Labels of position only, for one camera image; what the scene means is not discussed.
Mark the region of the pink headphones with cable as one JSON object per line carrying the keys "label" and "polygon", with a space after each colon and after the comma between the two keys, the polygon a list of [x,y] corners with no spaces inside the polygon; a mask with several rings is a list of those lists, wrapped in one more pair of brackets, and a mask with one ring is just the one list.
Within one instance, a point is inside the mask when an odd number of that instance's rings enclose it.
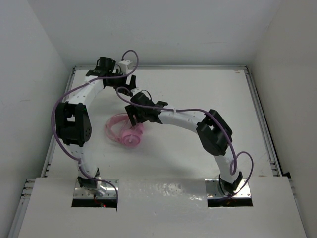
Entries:
{"label": "pink headphones with cable", "polygon": [[105,123],[106,136],[126,147],[136,147],[142,139],[144,126],[142,123],[132,125],[127,114],[112,116]]}

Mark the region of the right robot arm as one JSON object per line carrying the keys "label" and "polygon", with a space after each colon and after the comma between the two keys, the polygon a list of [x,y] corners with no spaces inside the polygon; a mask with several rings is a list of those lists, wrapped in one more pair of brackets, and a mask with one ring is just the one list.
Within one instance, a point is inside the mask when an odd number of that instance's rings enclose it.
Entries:
{"label": "right robot arm", "polygon": [[132,125],[152,122],[174,125],[198,135],[202,147],[215,157],[220,170],[220,184],[224,194],[233,194],[242,180],[237,170],[237,156],[232,145],[232,130],[216,110],[178,110],[167,102],[154,103],[144,92],[128,92],[130,105],[126,106]]}

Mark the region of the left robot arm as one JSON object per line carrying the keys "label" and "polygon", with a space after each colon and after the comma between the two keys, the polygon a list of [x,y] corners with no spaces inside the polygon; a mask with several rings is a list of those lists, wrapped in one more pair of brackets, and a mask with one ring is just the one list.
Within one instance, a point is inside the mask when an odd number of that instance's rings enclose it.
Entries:
{"label": "left robot arm", "polygon": [[54,105],[51,125],[54,137],[64,153],[77,163],[77,181],[82,188],[96,191],[104,182],[98,167],[84,154],[84,147],[92,135],[88,108],[96,96],[106,87],[122,92],[136,87],[132,62],[100,57],[96,67],[84,76],[83,84],[66,92]]}

